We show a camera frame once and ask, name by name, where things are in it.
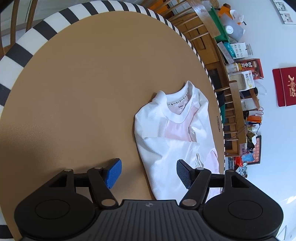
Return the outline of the pink and white t-shirt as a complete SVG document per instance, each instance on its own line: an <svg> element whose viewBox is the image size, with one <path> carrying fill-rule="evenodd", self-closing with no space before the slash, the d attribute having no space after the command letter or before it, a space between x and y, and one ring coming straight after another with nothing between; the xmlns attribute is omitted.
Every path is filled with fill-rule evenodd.
<svg viewBox="0 0 296 241"><path fill-rule="evenodd" d="M177 161L219 173L208 99L187 81L176 93L159 91L135 115L134 135L151 190L157 200L180 202L187 189Z"/></svg>

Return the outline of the green plastic basket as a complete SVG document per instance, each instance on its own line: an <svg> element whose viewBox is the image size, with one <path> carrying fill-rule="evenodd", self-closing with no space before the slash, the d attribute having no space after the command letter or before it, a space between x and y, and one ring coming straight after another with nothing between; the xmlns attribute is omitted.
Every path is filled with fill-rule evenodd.
<svg viewBox="0 0 296 241"><path fill-rule="evenodd" d="M209 15L211 16L212 20L214 21L216 27L218 28L220 35L215 37L217 43L219 42L229 42L229 37L225 31L224 26L222 25L220 18L216 12L216 10L212 7L210 11L208 11Z"/></svg>

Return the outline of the wooden side cabinet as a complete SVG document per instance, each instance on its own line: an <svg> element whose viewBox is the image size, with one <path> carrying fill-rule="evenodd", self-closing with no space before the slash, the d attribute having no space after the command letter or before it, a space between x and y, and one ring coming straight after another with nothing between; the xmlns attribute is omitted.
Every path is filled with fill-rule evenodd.
<svg viewBox="0 0 296 241"><path fill-rule="evenodd" d="M224 58L215 39L207 40L206 48L196 51L211 76L215 92L224 103L222 116L225 155L240 156L246 149L246 130L238 83L229 79Z"/></svg>

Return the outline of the left wooden chair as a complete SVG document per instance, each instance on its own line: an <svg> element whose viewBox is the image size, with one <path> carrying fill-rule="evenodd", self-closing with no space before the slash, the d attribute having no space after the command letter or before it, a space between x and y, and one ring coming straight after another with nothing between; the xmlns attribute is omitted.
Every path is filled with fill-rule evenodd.
<svg viewBox="0 0 296 241"><path fill-rule="evenodd" d="M13 9L11 12L11 25L10 25L10 45L4 47L1 35L1 58L11 49L11 47L16 43L16 23L19 11L20 0L18 1L3 1L1 2L1 12L5 10L9 4L13 2ZM38 0L32 0L29 4L29 13L26 23L26 32L32 28L35 11L37 8Z"/></svg>

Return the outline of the wooden chair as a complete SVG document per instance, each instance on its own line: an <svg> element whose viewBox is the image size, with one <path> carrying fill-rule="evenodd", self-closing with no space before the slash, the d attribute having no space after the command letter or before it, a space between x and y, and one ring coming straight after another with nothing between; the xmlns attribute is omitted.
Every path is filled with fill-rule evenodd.
<svg viewBox="0 0 296 241"><path fill-rule="evenodd" d="M1 35L1 58L11 49L11 47L16 43L16 23L19 11L20 0L18 1L3 1L1 2L1 12L5 10L9 4L13 2L13 9L11 12L11 25L10 25L10 45L4 47ZM29 13L26 23L26 32L32 28L35 11L37 8L38 0L32 0L29 4Z"/></svg>
<svg viewBox="0 0 296 241"><path fill-rule="evenodd" d="M207 40L221 35L201 1L152 0L143 1L143 5L170 21L198 50L206 48Z"/></svg>

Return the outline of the right wooden chair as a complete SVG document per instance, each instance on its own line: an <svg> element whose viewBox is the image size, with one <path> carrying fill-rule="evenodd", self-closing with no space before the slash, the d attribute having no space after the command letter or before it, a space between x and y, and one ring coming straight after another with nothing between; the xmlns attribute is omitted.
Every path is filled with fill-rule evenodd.
<svg viewBox="0 0 296 241"><path fill-rule="evenodd" d="M143 5L170 21L198 50L206 48L207 40L221 35L201 1L152 0L143 1Z"/></svg>

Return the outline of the cat picture calendar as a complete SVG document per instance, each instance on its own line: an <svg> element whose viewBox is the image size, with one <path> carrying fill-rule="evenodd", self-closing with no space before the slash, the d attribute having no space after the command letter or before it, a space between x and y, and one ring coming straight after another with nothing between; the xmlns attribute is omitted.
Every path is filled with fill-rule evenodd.
<svg viewBox="0 0 296 241"><path fill-rule="evenodd" d="M295 10L292 9L285 1L273 0L282 22L285 25L295 25Z"/></svg>

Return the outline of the red wall hanging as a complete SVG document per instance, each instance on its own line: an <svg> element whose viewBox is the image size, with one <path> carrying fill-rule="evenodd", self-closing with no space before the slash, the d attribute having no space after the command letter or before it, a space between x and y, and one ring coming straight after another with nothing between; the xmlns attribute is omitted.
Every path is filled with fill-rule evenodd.
<svg viewBox="0 0 296 241"><path fill-rule="evenodd" d="M296 104L296 67L273 69L277 103L279 107Z"/></svg>

